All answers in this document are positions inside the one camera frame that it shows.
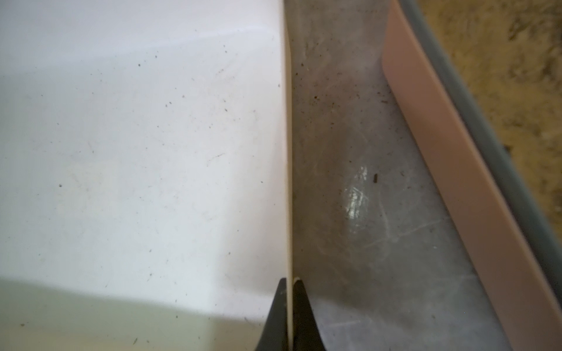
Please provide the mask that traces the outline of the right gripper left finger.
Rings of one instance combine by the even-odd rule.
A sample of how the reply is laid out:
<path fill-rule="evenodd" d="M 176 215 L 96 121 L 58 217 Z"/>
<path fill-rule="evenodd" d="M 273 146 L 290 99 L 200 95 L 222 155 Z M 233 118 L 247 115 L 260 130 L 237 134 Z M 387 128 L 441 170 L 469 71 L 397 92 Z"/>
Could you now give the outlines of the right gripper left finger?
<path fill-rule="evenodd" d="M 286 278 L 282 278 L 278 283 L 268 317 L 256 346 L 256 351 L 287 350 L 287 281 Z"/>

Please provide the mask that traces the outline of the white storage box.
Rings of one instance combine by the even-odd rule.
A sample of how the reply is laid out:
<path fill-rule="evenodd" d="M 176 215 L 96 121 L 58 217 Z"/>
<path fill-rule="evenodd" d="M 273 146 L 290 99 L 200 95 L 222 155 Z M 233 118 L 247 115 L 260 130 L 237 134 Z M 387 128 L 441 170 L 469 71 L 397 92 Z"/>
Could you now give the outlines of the white storage box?
<path fill-rule="evenodd" d="M 1 3 L 1 349 L 256 348 L 287 44 L 281 1 Z"/>

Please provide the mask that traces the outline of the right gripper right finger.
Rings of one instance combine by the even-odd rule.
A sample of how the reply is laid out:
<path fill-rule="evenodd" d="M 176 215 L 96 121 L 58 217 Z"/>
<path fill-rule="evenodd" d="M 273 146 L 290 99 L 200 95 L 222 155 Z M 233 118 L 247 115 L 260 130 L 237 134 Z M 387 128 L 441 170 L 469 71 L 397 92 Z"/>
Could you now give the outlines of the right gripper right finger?
<path fill-rule="evenodd" d="M 294 350 L 326 351 L 304 282 L 296 278 L 293 285 Z"/>

